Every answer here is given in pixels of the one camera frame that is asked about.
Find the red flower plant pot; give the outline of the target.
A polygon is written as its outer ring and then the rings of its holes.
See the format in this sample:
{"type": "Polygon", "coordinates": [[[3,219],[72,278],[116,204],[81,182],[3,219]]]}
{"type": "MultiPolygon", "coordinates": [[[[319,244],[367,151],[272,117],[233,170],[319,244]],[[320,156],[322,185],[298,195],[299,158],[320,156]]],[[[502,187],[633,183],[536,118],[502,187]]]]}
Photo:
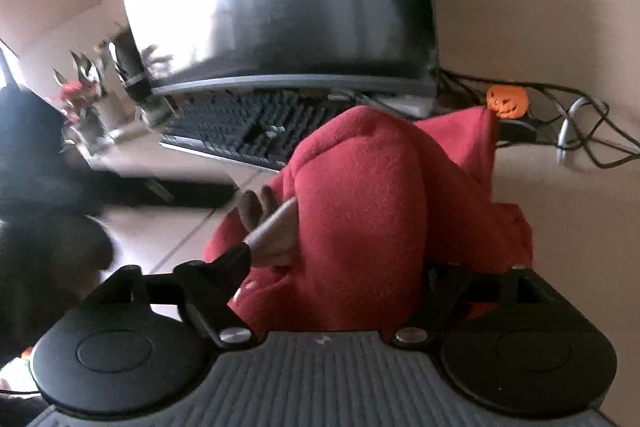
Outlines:
{"type": "Polygon", "coordinates": [[[98,155],[115,143],[115,135],[130,121],[120,96],[107,87],[106,72],[111,55],[105,46],[96,48],[91,60],[87,54],[70,51],[75,77],[66,78],[57,69],[52,76],[60,87],[61,112],[66,117],[66,141],[82,147],[90,156],[98,155]]]}

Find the black keyboard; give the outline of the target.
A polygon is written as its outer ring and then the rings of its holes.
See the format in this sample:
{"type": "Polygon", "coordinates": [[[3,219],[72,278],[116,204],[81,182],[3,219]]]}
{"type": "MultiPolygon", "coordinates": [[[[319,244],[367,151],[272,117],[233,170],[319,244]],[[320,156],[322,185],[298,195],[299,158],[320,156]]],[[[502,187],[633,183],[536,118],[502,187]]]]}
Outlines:
{"type": "Polygon", "coordinates": [[[182,106],[160,144],[272,171],[281,170],[297,145],[356,106],[351,98],[296,91],[215,92],[182,106]]]}

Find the red and grey hooded onesie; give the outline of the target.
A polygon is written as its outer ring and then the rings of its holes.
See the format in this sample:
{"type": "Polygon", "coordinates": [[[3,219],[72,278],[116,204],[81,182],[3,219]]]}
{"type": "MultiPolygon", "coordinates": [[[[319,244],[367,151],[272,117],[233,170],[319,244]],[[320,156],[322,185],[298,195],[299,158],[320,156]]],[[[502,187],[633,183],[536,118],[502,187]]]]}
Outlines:
{"type": "Polygon", "coordinates": [[[364,106],[334,118],[270,183],[297,200],[292,263],[250,272],[231,309],[258,334],[392,335],[418,302],[425,259],[484,273],[530,265],[521,209],[491,196],[496,141],[481,107],[418,122],[364,106]]]}

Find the silver monitor stand leg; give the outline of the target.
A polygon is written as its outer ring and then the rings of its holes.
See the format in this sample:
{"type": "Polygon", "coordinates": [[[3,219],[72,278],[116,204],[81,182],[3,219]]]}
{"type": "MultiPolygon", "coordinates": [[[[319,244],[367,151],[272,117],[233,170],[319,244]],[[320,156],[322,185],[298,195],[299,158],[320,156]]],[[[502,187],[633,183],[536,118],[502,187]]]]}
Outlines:
{"type": "Polygon", "coordinates": [[[572,103],[563,116],[563,122],[558,132],[556,140],[556,162],[559,166],[568,165],[568,154],[570,153],[570,139],[573,138],[575,132],[572,130],[575,124],[575,117],[579,109],[589,105],[588,98],[582,96],[572,103]]]}

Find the orange pumpkin toy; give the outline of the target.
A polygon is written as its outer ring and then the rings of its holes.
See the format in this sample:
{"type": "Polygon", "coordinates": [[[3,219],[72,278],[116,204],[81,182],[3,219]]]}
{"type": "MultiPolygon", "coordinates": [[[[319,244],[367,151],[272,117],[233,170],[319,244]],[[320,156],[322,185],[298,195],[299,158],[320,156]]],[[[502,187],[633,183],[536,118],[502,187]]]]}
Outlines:
{"type": "Polygon", "coordinates": [[[529,98],[523,87],[494,84],[486,92],[486,105],[498,118],[514,120],[527,113],[529,98]]]}

